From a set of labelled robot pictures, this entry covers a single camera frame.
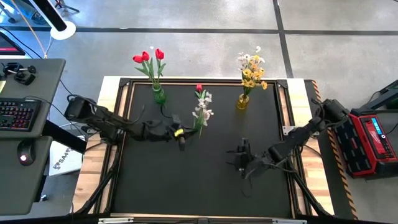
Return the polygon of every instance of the glass vase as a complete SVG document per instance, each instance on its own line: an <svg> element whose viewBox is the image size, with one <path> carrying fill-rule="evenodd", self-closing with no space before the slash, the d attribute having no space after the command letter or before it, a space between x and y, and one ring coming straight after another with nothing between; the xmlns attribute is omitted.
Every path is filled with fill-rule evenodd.
<svg viewBox="0 0 398 224"><path fill-rule="evenodd" d="M236 102L236 107L240 110L245 110L248 107L249 96L244 96L241 94L238 101Z"/></svg>
<svg viewBox="0 0 398 224"><path fill-rule="evenodd" d="M166 94L162 88L161 84L152 85L152 90L154 91L155 102L162 105L166 102Z"/></svg>

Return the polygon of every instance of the computer mouse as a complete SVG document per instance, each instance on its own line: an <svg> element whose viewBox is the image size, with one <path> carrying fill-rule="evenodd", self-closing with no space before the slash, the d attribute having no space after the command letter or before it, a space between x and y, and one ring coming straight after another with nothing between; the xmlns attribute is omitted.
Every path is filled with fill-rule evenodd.
<svg viewBox="0 0 398 224"><path fill-rule="evenodd" d="M23 166L31 165L36 159L34 139L22 140L17 148L18 160Z"/></svg>

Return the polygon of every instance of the wooden board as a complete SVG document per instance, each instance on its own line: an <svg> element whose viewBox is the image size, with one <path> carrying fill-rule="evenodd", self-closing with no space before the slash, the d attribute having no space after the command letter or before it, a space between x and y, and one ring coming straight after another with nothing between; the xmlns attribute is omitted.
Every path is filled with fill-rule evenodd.
<svg viewBox="0 0 398 224"><path fill-rule="evenodd" d="M116 97L118 94L119 81L120 78L140 78L140 77L104 77L101 91L99 93L98 104L107 107L110 111L113 111ZM197 79L198 77L190 77L187 79ZM304 80L302 79L287 79L289 85L289 96L290 102L292 104L293 116L296 126L303 126L308 123L311 119L310 104L307 98L307 92L305 89ZM126 91L124 89L124 94L121 100L119 115L122 115L124 102L126 99ZM280 97L282 103L282 109L284 111L285 123L289 124L289 116L286 110L286 102L284 100L283 91L280 88ZM100 138L98 135L90 138L87 147L99 143ZM307 143L308 146L316 149L319 152L318 141L311 139ZM100 174L102 163L105 155L106 145L102 144L95 148L90 149L84 157L83 165L81 167L80 175L76 185L75 195L73 197L73 204L75 210L78 210L83 206L83 204L88 200L91 194L94 192L95 188L98 186L100 181ZM109 166L113 162L114 149L109 160ZM333 206L331 204L331 198L329 194L328 184L326 180L325 171L323 169L322 159L312 151L304 148L302 153L302 160L304 166L305 177L307 180L307 186L317 198L317 200L322 204L323 208L330 214L334 214ZM298 186L296 186L296 191L299 200L299 206L303 213L305 213L305 207L303 202L303 194ZM109 184L103 192L103 200L101 204L100 212L103 212L106 199L108 198ZM129 216L143 216L143 214L129 214Z"/></svg>

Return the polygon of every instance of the red tulip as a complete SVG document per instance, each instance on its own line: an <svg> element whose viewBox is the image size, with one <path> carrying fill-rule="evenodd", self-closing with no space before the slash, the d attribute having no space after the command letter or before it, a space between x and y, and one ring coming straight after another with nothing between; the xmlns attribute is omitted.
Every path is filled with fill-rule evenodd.
<svg viewBox="0 0 398 224"><path fill-rule="evenodd" d="M197 91L201 92L202 90L203 90L203 88L202 88L201 84L197 84Z"/></svg>
<svg viewBox="0 0 398 224"><path fill-rule="evenodd" d="M164 58L164 52L161 51L160 49L155 50L155 56L157 59L162 60Z"/></svg>
<svg viewBox="0 0 398 224"><path fill-rule="evenodd" d="M132 59L137 63L142 63L142 57L140 55L135 55Z"/></svg>
<svg viewBox="0 0 398 224"><path fill-rule="evenodd" d="M143 59L143 60L149 60L149 54L148 54L148 52L143 52L143 53L142 53L142 59Z"/></svg>

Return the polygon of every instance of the black mat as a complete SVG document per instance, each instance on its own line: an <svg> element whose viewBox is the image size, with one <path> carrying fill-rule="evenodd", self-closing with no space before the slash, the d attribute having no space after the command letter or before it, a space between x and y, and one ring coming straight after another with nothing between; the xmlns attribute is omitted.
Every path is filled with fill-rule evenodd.
<svg viewBox="0 0 398 224"><path fill-rule="evenodd" d="M252 197L246 198L249 183L226 164L233 158L241 137L248 137L252 152L259 153L280 139L274 86L256 88L246 111L237 110L241 86L205 86L213 94L209 109L215 113L201 138L187 141L185 152L177 143L137 142L128 138L123 149L116 194L111 212L236 217L291 217L286 174L270 170L252 180ZM194 85L164 85L167 111L179 114L191 126L197 105ZM149 85L135 85L130 119L142 105L142 120L164 119L153 101Z"/></svg>

